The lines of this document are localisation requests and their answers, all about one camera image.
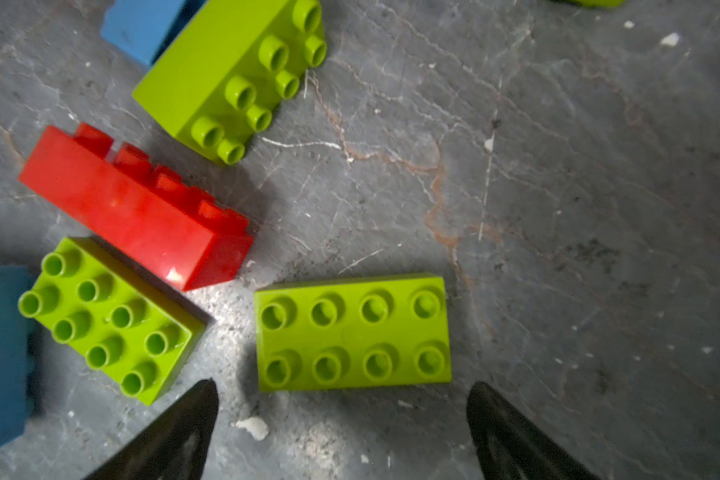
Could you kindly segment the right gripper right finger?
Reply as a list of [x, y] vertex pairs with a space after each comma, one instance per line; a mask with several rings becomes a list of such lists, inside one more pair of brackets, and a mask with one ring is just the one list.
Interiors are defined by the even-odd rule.
[[597, 479], [485, 382], [471, 387], [466, 416], [486, 479]]

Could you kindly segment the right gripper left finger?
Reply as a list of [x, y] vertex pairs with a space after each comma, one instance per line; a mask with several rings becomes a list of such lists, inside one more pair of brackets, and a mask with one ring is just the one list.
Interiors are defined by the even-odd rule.
[[198, 381], [90, 479], [199, 479], [219, 412], [217, 385]]

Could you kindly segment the green lego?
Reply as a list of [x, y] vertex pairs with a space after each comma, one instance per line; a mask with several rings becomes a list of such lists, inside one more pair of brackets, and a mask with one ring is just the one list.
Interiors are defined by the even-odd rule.
[[254, 294], [259, 388], [452, 378], [445, 282], [431, 273], [275, 284]]
[[172, 138], [233, 165], [326, 59], [322, 13], [317, 0], [208, 1], [132, 96]]
[[577, 5], [585, 8], [612, 9], [624, 3], [624, 0], [557, 0], [558, 2]]
[[65, 237], [41, 262], [18, 311], [54, 341], [145, 405], [165, 394], [205, 330], [204, 324], [110, 255], [94, 240]]

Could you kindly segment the red lego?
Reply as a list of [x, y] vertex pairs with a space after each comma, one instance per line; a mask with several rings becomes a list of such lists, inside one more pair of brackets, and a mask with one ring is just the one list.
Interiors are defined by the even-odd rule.
[[249, 221], [124, 142], [82, 123], [47, 127], [20, 181], [177, 290], [235, 278], [253, 237]]

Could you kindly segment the green lego top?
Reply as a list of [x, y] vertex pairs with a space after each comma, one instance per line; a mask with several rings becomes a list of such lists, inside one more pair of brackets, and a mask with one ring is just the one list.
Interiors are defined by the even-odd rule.
[[624, 0], [557, 0], [558, 2], [577, 5], [585, 8], [612, 9], [624, 3]]

